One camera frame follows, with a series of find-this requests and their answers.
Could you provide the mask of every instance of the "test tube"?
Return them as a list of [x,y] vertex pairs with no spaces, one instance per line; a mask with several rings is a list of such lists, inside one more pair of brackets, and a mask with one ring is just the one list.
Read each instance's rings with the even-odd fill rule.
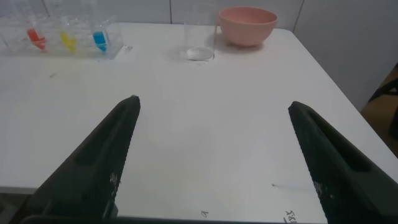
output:
[[88,15],[88,23],[93,34],[94,43],[102,52],[106,52],[109,45],[109,38],[106,27],[101,23],[98,1],[81,0],[81,3]]
[[30,41],[40,50],[45,50],[45,38],[36,21],[28,0],[11,0],[12,8],[26,29]]
[[70,52],[76,51],[76,37],[71,31],[69,18],[65,12],[63,0],[45,0],[50,17],[60,29],[62,43]]

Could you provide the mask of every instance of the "blue liquid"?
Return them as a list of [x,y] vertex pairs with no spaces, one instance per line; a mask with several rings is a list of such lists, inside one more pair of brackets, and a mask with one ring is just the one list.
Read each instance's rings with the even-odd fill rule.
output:
[[104,33],[102,31],[97,31],[93,34],[94,42],[97,45],[97,48],[102,50],[103,52],[106,51],[106,40]]

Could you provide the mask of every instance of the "white wall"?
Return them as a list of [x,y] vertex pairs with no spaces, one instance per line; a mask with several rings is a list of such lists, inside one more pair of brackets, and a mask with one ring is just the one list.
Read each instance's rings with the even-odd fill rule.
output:
[[198,2],[215,3],[219,9],[233,6],[252,6],[270,10],[278,15],[277,28],[293,31],[302,0],[171,0],[172,23],[183,24],[185,6]]
[[361,110],[398,62],[398,1],[305,0],[294,34]]
[[[32,10],[37,14],[46,14],[47,11],[42,4],[42,0],[29,0],[32,4]],[[0,0],[0,16],[12,13],[10,0]]]

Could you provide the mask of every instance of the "pink bowl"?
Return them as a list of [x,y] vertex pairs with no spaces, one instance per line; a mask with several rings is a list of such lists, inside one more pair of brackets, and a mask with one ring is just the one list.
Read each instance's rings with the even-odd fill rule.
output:
[[231,7],[220,11],[220,26],[224,36],[233,44],[254,46],[271,34],[278,17],[256,7]]

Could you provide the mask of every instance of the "yellow test tube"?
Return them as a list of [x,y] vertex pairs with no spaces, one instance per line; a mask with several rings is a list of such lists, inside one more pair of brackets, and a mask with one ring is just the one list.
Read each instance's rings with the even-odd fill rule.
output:
[[61,40],[62,43],[66,48],[70,50],[70,52],[75,53],[76,52],[76,38],[72,35],[68,35],[66,31],[61,31]]

